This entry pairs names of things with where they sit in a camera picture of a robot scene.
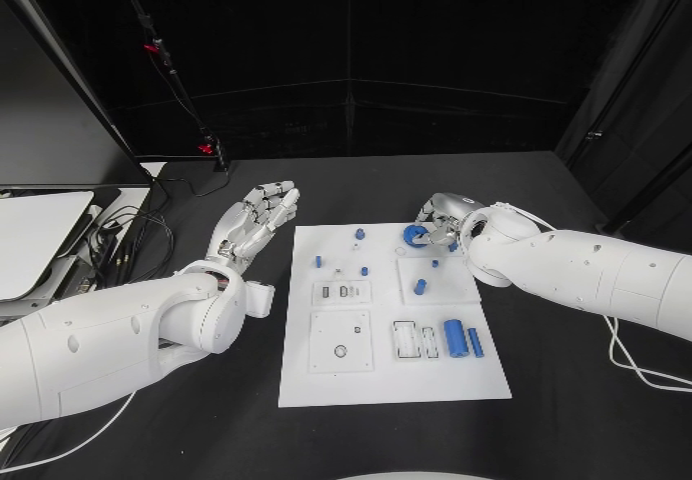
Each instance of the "black tabletop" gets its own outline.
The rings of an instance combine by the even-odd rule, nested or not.
[[[224,182],[211,164],[169,164],[161,176],[188,178],[198,191]],[[279,409],[295,225],[413,221],[436,192],[509,202],[557,228],[593,232],[603,221],[548,152],[238,161],[228,187],[207,197],[168,184],[169,273],[204,257],[231,204],[280,180],[302,190],[299,216],[246,273],[277,287],[270,317],[249,319],[224,354],[138,393],[78,453],[8,477],[332,480],[417,470],[494,479],[690,478],[692,396],[652,389],[612,365],[602,317],[515,287],[479,285],[511,400]],[[153,231],[138,271],[165,249]],[[692,378],[691,343],[626,322],[622,338],[642,366]],[[14,465],[73,448],[120,405],[47,422]]]

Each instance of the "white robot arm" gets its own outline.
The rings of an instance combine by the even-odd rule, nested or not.
[[[228,349],[246,315],[270,313],[274,287],[241,274],[298,199],[293,182],[257,187],[217,225],[205,260],[171,278],[55,302],[0,328],[0,430],[113,402]]]
[[[422,226],[429,216],[432,232]],[[692,341],[692,257],[583,232],[543,233],[535,221],[550,227],[508,204],[485,207],[439,193],[404,238],[413,246],[459,245],[475,277],[489,285],[514,283],[556,303]]]

